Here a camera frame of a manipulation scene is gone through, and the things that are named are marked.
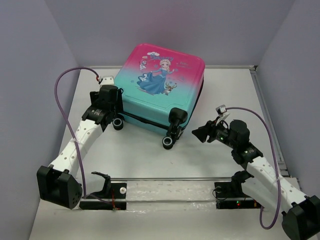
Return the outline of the pink and teal suitcase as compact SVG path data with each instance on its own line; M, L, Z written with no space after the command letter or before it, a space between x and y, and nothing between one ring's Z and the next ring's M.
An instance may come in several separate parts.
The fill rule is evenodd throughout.
M137 45L114 78L128 123L163 135L170 150L183 134L204 85L198 56L150 43Z

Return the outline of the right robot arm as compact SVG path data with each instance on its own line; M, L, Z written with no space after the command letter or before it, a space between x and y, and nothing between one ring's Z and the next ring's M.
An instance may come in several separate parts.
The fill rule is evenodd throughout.
M282 229L291 240L308 240L320 232L320 199L294 187L250 142L250 130L242 120L229 127L209 120L192 131L202 143L215 140L232 149L231 156L243 170L236 172L222 193L246 195L262 207L282 215Z

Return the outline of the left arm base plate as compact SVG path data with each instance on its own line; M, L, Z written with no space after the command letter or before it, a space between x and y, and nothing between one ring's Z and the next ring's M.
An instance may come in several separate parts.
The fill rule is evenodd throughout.
M127 209L127 182L104 179L103 185L88 191L88 196L80 200L81 210L124 211Z

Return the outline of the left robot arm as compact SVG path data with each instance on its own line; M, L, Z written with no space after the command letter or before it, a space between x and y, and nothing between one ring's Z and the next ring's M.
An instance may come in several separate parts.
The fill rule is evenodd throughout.
M91 105L77 129L68 127L70 141L48 166L41 166L36 173L41 200L73 209L88 196L83 161L107 126L122 122L122 93L121 88L109 84L90 92Z

